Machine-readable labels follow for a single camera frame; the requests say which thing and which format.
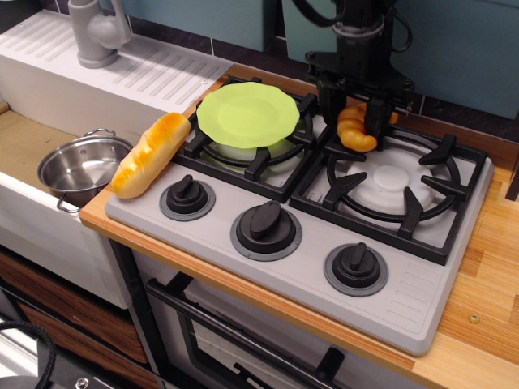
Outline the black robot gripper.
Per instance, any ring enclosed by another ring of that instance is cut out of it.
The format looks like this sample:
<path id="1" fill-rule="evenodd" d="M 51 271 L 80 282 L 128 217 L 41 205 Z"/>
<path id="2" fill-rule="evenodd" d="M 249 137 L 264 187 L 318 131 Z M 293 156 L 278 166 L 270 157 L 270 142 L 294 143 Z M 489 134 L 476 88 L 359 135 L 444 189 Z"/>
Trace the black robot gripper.
<path id="1" fill-rule="evenodd" d="M 392 46 L 386 38 L 367 41 L 337 39 L 334 52 L 305 54 L 307 80 L 318 89 L 324 121 L 335 126 L 347 99 L 367 102 L 364 118 L 366 151 L 375 150 L 392 121 L 393 109 L 410 110 L 414 83 L 390 62 Z"/>

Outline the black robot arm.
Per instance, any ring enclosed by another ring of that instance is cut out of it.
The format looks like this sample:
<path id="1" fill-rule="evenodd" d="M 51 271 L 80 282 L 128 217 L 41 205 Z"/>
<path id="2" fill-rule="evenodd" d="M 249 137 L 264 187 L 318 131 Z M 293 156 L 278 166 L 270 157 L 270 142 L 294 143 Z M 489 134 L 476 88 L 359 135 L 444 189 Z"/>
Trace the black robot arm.
<path id="1" fill-rule="evenodd" d="M 414 82 L 391 63 L 393 54 L 413 42 L 409 32 L 405 44 L 394 47 L 394 24 L 407 28 L 408 23 L 393 1 L 336 1 L 333 17 L 321 15 L 307 1 L 294 5 L 315 26 L 331 28 L 336 36 L 334 51 L 305 55 L 307 81 L 317 88 L 325 122 L 335 126 L 344 147 L 375 150 L 388 126 L 412 105 Z"/>

